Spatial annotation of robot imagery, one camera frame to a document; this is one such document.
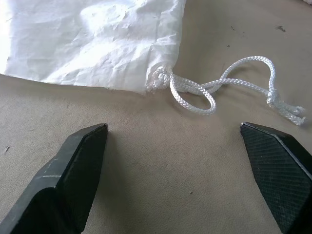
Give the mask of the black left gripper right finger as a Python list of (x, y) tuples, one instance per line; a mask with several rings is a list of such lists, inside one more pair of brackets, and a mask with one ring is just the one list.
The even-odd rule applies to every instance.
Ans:
[(312, 232), (312, 156), (291, 135), (248, 122), (240, 126), (254, 179), (284, 234)]

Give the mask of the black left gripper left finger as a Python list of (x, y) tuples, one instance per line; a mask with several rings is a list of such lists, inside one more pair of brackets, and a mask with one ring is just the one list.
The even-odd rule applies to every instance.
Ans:
[(80, 234), (96, 195), (108, 136), (105, 123), (67, 137), (0, 224), (2, 234)]

